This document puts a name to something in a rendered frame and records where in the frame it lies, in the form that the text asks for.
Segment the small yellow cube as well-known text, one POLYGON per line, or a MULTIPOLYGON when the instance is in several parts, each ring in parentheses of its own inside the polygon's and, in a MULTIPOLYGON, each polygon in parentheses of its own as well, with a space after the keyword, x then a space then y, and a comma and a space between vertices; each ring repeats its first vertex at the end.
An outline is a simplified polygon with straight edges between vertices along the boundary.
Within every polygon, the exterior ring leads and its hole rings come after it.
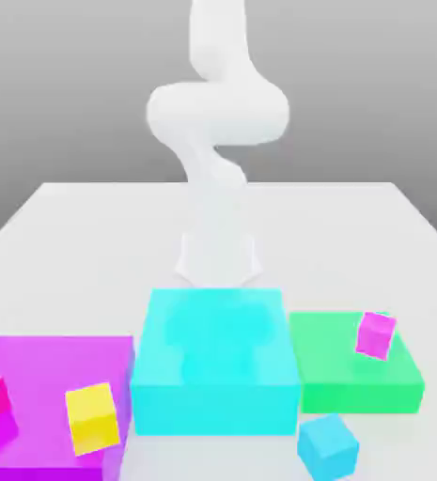
POLYGON ((120 444, 117 409, 108 382, 67 391, 65 403, 76 457, 120 444))

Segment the small violet cube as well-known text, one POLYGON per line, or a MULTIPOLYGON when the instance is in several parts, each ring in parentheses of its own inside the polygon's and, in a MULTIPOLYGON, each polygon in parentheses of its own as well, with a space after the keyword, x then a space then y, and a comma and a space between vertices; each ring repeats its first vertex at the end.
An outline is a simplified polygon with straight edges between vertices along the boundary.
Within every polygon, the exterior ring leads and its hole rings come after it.
POLYGON ((396 318, 383 313, 366 311, 357 328, 355 351, 386 361, 396 326, 396 318))

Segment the small light blue cube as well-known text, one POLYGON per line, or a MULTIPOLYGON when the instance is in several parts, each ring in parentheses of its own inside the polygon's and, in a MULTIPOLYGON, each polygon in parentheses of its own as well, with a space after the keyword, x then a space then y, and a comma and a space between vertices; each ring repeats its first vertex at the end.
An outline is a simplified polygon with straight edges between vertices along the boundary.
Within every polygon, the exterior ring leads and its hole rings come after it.
POLYGON ((297 454, 313 481, 337 481, 354 474, 359 447, 336 413, 300 424, 297 454))

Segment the large purple box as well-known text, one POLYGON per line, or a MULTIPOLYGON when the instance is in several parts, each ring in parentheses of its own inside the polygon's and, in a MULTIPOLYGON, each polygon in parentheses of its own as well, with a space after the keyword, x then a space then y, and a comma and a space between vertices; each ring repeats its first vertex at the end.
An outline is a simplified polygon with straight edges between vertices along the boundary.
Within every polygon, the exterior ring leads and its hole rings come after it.
POLYGON ((0 416, 0 481, 119 481, 131 421, 129 336, 0 336, 11 410, 0 416), (109 384, 121 443, 81 457, 65 393, 109 384))

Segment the large cyan box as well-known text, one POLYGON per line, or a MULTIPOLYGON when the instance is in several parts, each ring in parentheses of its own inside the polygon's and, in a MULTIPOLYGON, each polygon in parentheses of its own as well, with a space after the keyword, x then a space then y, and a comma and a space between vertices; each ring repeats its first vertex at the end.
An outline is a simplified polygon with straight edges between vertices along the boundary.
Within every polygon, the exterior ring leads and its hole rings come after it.
POLYGON ((131 379, 141 436, 292 436, 301 381, 278 288, 155 288, 131 379))

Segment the large green box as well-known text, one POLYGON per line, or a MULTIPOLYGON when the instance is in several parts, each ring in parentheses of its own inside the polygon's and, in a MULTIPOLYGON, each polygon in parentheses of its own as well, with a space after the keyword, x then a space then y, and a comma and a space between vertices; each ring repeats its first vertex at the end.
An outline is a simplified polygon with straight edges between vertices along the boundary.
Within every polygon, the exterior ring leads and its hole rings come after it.
POLYGON ((383 361, 355 351, 360 311, 295 311, 302 413, 417 413, 425 382, 400 333, 383 361))

